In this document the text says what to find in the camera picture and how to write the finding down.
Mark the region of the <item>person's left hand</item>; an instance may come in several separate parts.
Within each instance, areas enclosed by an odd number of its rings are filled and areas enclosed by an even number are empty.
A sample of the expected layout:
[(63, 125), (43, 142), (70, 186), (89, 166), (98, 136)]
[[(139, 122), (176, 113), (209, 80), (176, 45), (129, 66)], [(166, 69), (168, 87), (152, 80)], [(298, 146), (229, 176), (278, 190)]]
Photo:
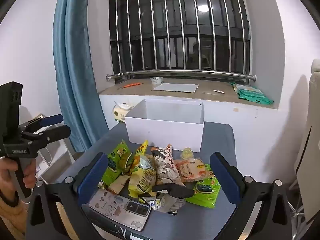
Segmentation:
[[(36, 159), (29, 159), (30, 163), (23, 171), (22, 182), (25, 188), (32, 190), (36, 184)], [(1, 198), (10, 207), (16, 207), (19, 199), (12, 174), (18, 170), (18, 163), (9, 158), (1, 159)]]

